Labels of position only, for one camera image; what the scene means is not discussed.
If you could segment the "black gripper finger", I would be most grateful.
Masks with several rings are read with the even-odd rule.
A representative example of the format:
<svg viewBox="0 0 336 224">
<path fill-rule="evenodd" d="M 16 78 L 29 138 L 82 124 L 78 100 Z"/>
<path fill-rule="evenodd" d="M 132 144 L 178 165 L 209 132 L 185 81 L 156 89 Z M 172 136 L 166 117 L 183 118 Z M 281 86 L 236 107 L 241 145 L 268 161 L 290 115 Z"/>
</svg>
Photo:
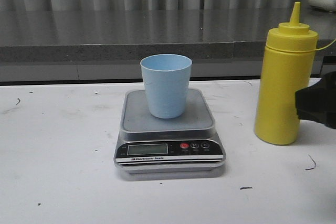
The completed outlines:
<svg viewBox="0 0 336 224">
<path fill-rule="evenodd" d="M 299 119 L 335 129 L 335 72 L 329 72 L 314 85 L 296 91 L 295 107 Z"/>
</svg>

